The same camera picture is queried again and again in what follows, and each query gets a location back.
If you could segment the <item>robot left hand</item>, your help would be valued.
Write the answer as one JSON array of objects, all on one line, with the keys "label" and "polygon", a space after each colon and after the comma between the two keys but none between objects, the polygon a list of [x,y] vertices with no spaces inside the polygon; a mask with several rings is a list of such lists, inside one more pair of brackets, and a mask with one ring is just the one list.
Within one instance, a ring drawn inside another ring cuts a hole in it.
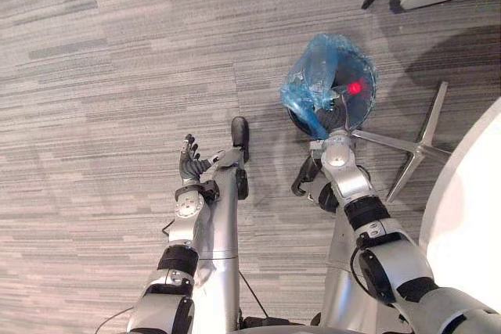
[{"label": "robot left hand", "polygon": [[225,156],[225,151],[220,150],[213,156],[201,160],[197,150],[198,145],[195,143],[195,137],[187,134],[182,143],[178,165],[183,185],[199,182],[200,176]]}]

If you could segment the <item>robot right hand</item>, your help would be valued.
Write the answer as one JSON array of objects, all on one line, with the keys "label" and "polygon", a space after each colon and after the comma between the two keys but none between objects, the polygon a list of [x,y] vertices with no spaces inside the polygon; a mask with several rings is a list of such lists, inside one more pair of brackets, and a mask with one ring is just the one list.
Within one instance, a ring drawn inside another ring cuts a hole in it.
[{"label": "robot right hand", "polygon": [[320,124],[328,133],[337,129],[349,129],[348,115],[348,87],[346,85],[333,88],[333,98],[330,99],[324,107],[316,110]]}]

